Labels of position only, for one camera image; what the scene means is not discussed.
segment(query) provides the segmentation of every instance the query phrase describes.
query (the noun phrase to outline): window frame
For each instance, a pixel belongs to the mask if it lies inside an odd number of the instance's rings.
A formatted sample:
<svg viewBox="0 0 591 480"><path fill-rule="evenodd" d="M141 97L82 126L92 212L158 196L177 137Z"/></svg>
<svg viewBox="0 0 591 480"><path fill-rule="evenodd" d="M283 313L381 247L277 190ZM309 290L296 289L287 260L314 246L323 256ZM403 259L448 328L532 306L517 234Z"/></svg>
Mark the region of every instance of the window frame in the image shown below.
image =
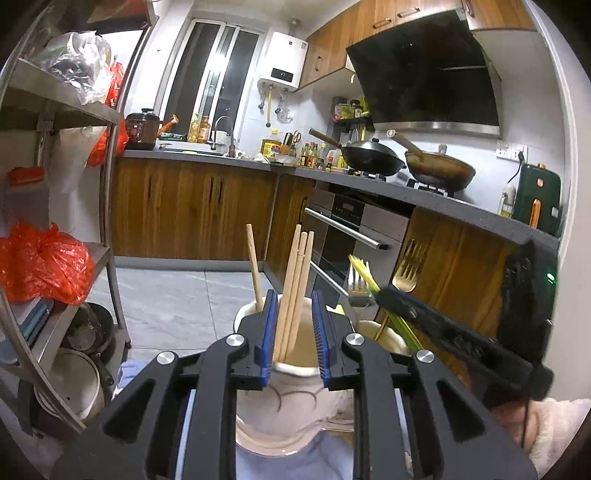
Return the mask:
<svg viewBox="0 0 591 480"><path fill-rule="evenodd" d="M183 53L187 47L187 44L189 43L189 38L191 37L191 34L193 33L193 30L195 29L195 26L197 23L207 23L207 24L218 25L219 28L218 28L218 32L216 34L216 38L213 42L213 45L209 51L206 67L203 72L201 82L199 84L199 89L197 91L197 97L195 99L195 104L193 106L193 114L192 114L191 118L194 117L194 114L199 113L199 108L200 108L200 105L201 105L203 97L204 97L204 92L205 92L205 88L207 86L208 77L211 72L212 57L220 45L225 28L229 27L229 28L235 29L232 34L233 37L230 41L230 46L228 48L228 60L229 60L230 56L232 55L234 45L235 45L238 35L241 31L252 33L252 34L255 34L258 36L255 49L252 53L251 62L250 62L250 65L248 67L248 71L246 74L246 79L244 81L244 87L242 89L240 101L238 103L238 110L236 111L236 121L234 124L233 135L234 135L235 142L238 142L240 140L240 135L242 133L242 126L244 124L244 119L245 119L245 115L246 115L246 107L248 105L250 93L251 93L251 90L252 90L252 87L253 87L253 84L255 81L256 67L257 67L259 60L261 58L262 47L263 47L263 44L264 44L265 38L266 38L266 33L264 31L261 31L256 28L243 27L241 25L238 25L237 22L211 20L209 18L202 18L201 16L192 18L188 22L187 26L185 28L181 29L181 32L178 35L179 37L182 36L183 39L180 43L176 42L176 45L173 47L173 50L170 54L169 64L170 64L170 59L172 59L172 58L174 58L174 62L172 64L172 67L170 68L170 70L168 72L165 71L165 73L163 74L163 77L160 81L160 86L158 88L158 90L160 92L162 92L163 94L161 96L157 95L157 101L156 101L154 108L158 112L157 114L161 118L163 117L163 115L165 115L166 107L168 105L168 100L170 98L170 92L172 90L174 79L176 77L176 74L178 72L178 68L180 66L181 58L182 58ZM208 113L210 115L215 114L215 110L216 110L219 96L220 96L220 93L222 90L222 83L224 81L225 74L226 74L226 68L224 68L223 71L220 72L219 78L217 80L216 91L215 91L215 94L213 97L212 106L210 108L210 112ZM213 127L213 123L215 120L216 119L210 117L210 124L212 125L212 127Z"/></svg>

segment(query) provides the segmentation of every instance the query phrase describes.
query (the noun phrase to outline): oven handle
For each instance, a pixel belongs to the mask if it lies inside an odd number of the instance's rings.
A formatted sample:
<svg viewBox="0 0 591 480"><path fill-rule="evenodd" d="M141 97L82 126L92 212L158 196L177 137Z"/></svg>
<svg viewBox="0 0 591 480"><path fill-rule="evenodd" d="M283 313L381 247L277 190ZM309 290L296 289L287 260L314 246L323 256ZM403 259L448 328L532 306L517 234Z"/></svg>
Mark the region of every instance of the oven handle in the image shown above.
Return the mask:
<svg viewBox="0 0 591 480"><path fill-rule="evenodd" d="M337 230L340 230L341 232L346 233L349 236L352 236L356 240L373 248L374 250L387 250L388 248L390 248L390 246L388 244L383 244L382 242L378 242L378 241L374 240L373 238L363 235L362 233L356 232L352 228L342 225L341 223L337 222L336 220L333 220L332 218L329 218L326 215L322 215L321 213L316 212L315 210L312 210L309 207L306 207L304 209L304 211L308 215L312 215L312 217L317 218L321 222L324 222L327 225L330 225L330 226L336 228Z"/></svg>
<svg viewBox="0 0 591 480"><path fill-rule="evenodd" d="M328 283L328 285L334 288L338 293L344 295L345 297L349 297L349 292L347 292L337 282L330 278L318 265L316 265L314 262L310 262L310 266L312 270L314 270L320 276L320 278L322 278L322 280Z"/></svg>

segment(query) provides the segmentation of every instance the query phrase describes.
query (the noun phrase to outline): metal screw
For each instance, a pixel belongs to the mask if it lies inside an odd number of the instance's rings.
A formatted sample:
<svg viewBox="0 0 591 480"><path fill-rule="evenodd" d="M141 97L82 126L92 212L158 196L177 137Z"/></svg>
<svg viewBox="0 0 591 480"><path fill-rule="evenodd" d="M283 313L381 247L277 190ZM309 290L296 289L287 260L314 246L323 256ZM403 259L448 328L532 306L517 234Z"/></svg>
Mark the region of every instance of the metal screw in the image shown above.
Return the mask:
<svg viewBox="0 0 591 480"><path fill-rule="evenodd" d="M360 333L350 333L347 335L346 340L349 345L361 345L365 338Z"/></svg>
<svg viewBox="0 0 591 480"><path fill-rule="evenodd" d="M229 346L241 346L244 343L244 337L240 333L233 333L226 337L226 343Z"/></svg>
<svg viewBox="0 0 591 480"><path fill-rule="evenodd" d="M160 365L168 365L174 360L174 353L172 352L160 352L156 357L156 360Z"/></svg>
<svg viewBox="0 0 591 480"><path fill-rule="evenodd" d="M419 350L417 352L417 360L424 364L430 364L435 360L435 355L431 350Z"/></svg>

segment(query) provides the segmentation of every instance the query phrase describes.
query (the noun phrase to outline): wooden cabinet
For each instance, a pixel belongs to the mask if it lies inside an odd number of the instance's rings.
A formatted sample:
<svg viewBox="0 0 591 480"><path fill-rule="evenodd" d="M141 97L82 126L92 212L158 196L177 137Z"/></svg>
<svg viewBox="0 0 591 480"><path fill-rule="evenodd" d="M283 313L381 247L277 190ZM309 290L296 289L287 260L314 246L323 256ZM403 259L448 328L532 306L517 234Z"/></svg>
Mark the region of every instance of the wooden cabinet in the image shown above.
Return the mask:
<svg viewBox="0 0 591 480"><path fill-rule="evenodd" d="M310 35L300 88L344 68L352 45L359 4L348 8Z"/></svg>
<svg viewBox="0 0 591 480"><path fill-rule="evenodd" d="M350 44L396 25L461 6L460 0L361 0Z"/></svg>
<svg viewBox="0 0 591 480"><path fill-rule="evenodd" d="M116 255L248 260L252 223L262 259L275 174L187 161L120 158L113 184Z"/></svg>
<svg viewBox="0 0 591 480"><path fill-rule="evenodd" d="M496 336L501 312L501 284L507 256L516 245L459 220L415 208L408 224L398 263L408 242L428 245L428 253L413 297L484 335ZM455 373L463 364L435 347L413 328L426 348Z"/></svg>
<svg viewBox="0 0 591 480"><path fill-rule="evenodd" d="M315 184L314 180L292 175L279 178L265 262L281 284L285 279L294 230L305 220L304 209L310 203Z"/></svg>
<svg viewBox="0 0 591 480"><path fill-rule="evenodd" d="M462 0L471 30L535 30L521 0Z"/></svg>

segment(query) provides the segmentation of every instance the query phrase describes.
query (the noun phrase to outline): plastic bag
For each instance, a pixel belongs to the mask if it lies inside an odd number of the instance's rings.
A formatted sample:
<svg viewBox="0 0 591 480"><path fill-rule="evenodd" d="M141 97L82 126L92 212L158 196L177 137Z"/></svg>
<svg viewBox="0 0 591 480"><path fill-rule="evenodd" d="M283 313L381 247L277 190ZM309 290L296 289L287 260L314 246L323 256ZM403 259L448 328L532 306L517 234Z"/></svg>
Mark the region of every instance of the plastic bag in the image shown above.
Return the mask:
<svg viewBox="0 0 591 480"><path fill-rule="evenodd" d="M76 88L82 105L105 101L112 77L111 46L95 32L70 32L52 38L29 60Z"/></svg>
<svg viewBox="0 0 591 480"><path fill-rule="evenodd" d="M88 156L105 131L106 127L60 130L48 167L51 187L62 193L71 193L78 188Z"/></svg>
<svg viewBox="0 0 591 480"><path fill-rule="evenodd" d="M123 65L120 62L115 62L111 68L113 72L113 79L111 80L111 88L109 88L109 93L107 94L107 98L105 100L105 105L110 108L115 108L117 105L117 97L119 96L119 90L121 88L121 84L123 84L123 79L125 77L125 72ZM105 163L106 158L106 150L107 150L107 140L109 139L109 130L106 130L96 145L93 147L92 152L90 152L90 156L88 157L87 165L91 167L97 167ZM129 135L125 129L125 119L121 119L121 125L119 127L119 136L117 137L117 155L121 155L123 150L125 150L125 146L129 141Z"/></svg>
<svg viewBox="0 0 591 480"><path fill-rule="evenodd" d="M102 137L99 138L99 141L92 149L92 152L90 152L88 162L86 162L87 165L90 165L91 167L97 167L105 163L108 139L109 130L106 130ZM122 119L121 126L119 127L119 135L117 137L117 155L121 155L123 153L128 141L129 135L125 130L125 119Z"/></svg>
<svg viewBox="0 0 591 480"><path fill-rule="evenodd" d="M0 238L0 281L11 303L45 297L79 305L94 277L86 245L55 223L41 232L20 221L8 238Z"/></svg>

